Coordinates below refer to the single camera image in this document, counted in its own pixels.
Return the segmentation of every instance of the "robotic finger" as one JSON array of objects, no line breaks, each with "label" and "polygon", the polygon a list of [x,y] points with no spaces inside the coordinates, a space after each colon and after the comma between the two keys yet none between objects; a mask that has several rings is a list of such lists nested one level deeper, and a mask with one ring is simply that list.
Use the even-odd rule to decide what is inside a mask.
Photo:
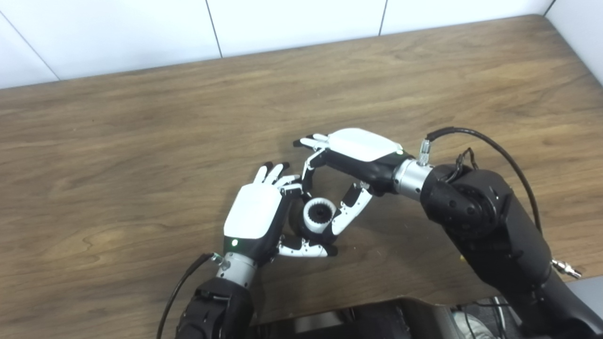
[{"label": "robotic finger", "polygon": [[314,258],[336,256],[337,247],[322,245],[297,236],[283,235],[279,242],[279,255]]}]

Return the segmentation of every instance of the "wire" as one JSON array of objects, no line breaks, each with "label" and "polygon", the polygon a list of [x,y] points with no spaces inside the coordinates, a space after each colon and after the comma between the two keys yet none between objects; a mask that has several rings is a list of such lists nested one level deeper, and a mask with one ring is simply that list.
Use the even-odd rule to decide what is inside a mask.
[{"label": "wire", "polygon": [[500,318],[500,326],[501,326],[501,335],[504,336],[504,339],[507,338],[507,326],[505,324],[505,316],[504,313],[502,312],[502,307],[500,307],[500,303],[498,301],[498,297],[494,297],[492,298],[492,301],[494,302],[495,305],[497,305],[498,307],[495,308],[496,312],[498,313],[498,316]]},{"label": "wire", "polygon": [[482,133],[480,133],[476,130],[472,130],[469,128],[445,127],[445,128],[441,128],[439,130],[436,130],[436,131],[433,131],[433,132],[427,134],[425,139],[432,142],[441,136],[449,135],[449,134],[453,134],[453,133],[464,133],[464,134],[472,135],[476,138],[482,139],[486,144],[492,146],[492,148],[494,148],[498,153],[500,153],[507,160],[507,162],[511,165],[511,167],[513,167],[513,170],[519,177],[519,180],[521,180],[523,187],[525,188],[526,193],[528,194],[529,203],[532,206],[532,213],[534,214],[534,224],[536,225],[536,229],[538,229],[538,231],[540,233],[542,233],[542,226],[540,225],[540,213],[538,211],[538,204],[536,203],[536,197],[534,196],[534,192],[532,192],[532,188],[529,185],[528,179],[526,179],[521,168],[519,168],[519,165],[517,164],[517,162],[515,162],[515,160],[513,160],[511,155],[509,153],[507,153],[507,151],[505,151],[505,149],[502,148],[499,144],[497,144],[494,140],[490,139],[486,135],[483,135]]},{"label": "wire", "polygon": [[209,258],[213,257],[213,253],[203,253],[197,260],[195,260],[191,266],[186,270],[182,278],[176,284],[174,291],[170,295],[168,299],[168,303],[165,305],[165,309],[163,310],[163,314],[161,316],[161,320],[159,320],[159,327],[157,328],[157,339],[161,339],[161,334],[163,333],[163,327],[165,326],[165,320],[168,318],[169,309],[172,307],[180,288],[186,281],[186,279],[196,271],[203,263],[205,263]]},{"label": "wire", "polygon": [[471,328],[471,324],[469,323],[469,316],[467,315],[467,312],[465,310],[463,310],[463,313],[465,314],[465,322],[467,323],[467,327],[469,328],[469,332],[471,332],[471,336],[473,337],[473,339],[475,338],[475,333],[473,333],[473,329]]},{"label": "wire", "polygon": [[511,305],[509,305],[507,303],[500,303],[498,305],[493,305],[493,304],[487,304],[487,303],[474,302],[473,304],[476,306],[479,306],[479,307],[511,307]]}]

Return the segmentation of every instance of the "white gear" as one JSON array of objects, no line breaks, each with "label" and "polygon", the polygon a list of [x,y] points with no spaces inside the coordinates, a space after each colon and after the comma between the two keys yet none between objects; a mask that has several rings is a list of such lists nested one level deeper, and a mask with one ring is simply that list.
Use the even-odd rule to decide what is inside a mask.
[{"label": "white gear", "polygon": [[[331,211],[331,217],[329,218],[329,220],[327,220],[326,222],[323,222],[323,223],[314,221],[309,214],[310,208],[313,206],[319,205],[319,204],[327,207]],[[308,201],[303,208],[303,221],[306,224],[306,227],[310,231],[312,231],[314,233],[323,233],[324,229],[329,225],[331,220],[333,220],[335,211],[337,211],[337,207],[335,207],[335,204],[333,204],[329,199],[313,198],[312,200]]]}]

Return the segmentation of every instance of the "silver cylindrical joint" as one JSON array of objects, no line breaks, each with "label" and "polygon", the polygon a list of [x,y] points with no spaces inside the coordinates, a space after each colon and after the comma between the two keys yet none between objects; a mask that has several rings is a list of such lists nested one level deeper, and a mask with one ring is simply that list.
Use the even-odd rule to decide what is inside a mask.
[{"label": "silver cylindrical joint", "polygon": [[230,280],[245,288],[251,287],[251,281],[256,274],[257,262],[239,253],[226,253],[224,261],[229,265],[220,265],[216,277]]},{"label": "silver cylindrical joint", "polygon": [[432,169],[428,163],[425,166],[419,165],[417,159],[404,160],[394,174],[396,191],[419,201],[425,179]]}]

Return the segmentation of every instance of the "black cable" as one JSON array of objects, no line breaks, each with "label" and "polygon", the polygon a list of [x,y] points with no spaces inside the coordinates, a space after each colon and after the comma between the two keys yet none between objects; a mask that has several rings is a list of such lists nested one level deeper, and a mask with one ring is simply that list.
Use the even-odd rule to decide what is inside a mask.
[{"label": "black cable", "polygon": [[519,180],[521,180],[523,187],[525,188],[526,193],[528,194],[529,203],[532,206],[532,213],[534,214],[534,224],[536,225],[536,228],[538,229],[538,231],[540,233],[542,233],[542,226],[540,225],[540,213],[538,211],[538,204],[536,203],[536,197],[534,196],[534,192],[532,192],[532,188],[529,185],[528,179],[526,179],[521,168],[519,168],[519,165],[517,164],[517,162],[515,162],[515,160],[513,160],[511,155],[509,153],[507,153],[507,151],[505,151],[505,149],[502,148],[499,144],[497,144],[494,140],[488,138],[486,135],[483,135],[482,133],[480,133],[476,130],[472,130],[469,128],[445,127],[445,128],[442,128],[442,129],[439,129],[439,130],[436,130],[436,131],[433,131],[433,132],[427,134],[425,139],[433,142],[434,140],[436,140],[437,138],[439,138],[441,136],[453,134],[453,133],[464,133],[464,134],[472,135],[476,138],[482,139],[484,142],[486,142],[486,144],[492,146],[492,148],[494,148],[496,151],[498,151],[498,153],[500,153],[507,160],[507,162],[511,165],[511,167],[513,167],[513,170],[519,177]]},{"label": "black cable", "polygon": [[186,270],[185,274],[180,278],[172,295],[170,295],[168,299],[168,303],[165,305],[165,309],[163,310],[163,315],[161,316],[161,320],[159,320],[159,327],[157,328],[157,339],[161,339],[161,334],[163,332],[163,327],[165,326],[165,320],[168,318],[169,309],[172,307],[180,288],[186,281],[186,279],[196,271],[203,263],[205,263],[209,258],[213,257],[213,253],[203,253],[197,260],[195,260],[192,265]]},{"label": "black cable", "polygon": [[467,311],[463,310],[463,313],[465,314],[465,322],[467,323],[467,327],[469,328],[469,332],[471,332],[471,336],[473,337],[473,339],[475,338],[475,333],[473,333],[473,329],[471,328],[471,324],[469,323],[469,315],[467,315]]}]

